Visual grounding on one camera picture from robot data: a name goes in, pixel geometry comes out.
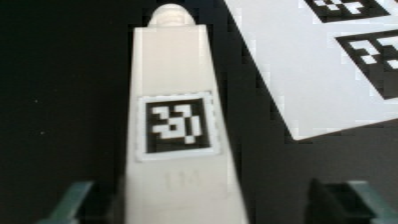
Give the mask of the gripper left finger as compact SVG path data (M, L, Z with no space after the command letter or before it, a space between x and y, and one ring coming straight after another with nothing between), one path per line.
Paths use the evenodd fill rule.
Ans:
M94 186L93 181L75 182L66 190L55 209L38 224L80 224L78 212Z

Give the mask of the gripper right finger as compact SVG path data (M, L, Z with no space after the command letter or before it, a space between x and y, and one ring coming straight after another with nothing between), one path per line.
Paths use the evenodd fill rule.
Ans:
M363 180L311 180L304 224L398 224L398 210Z

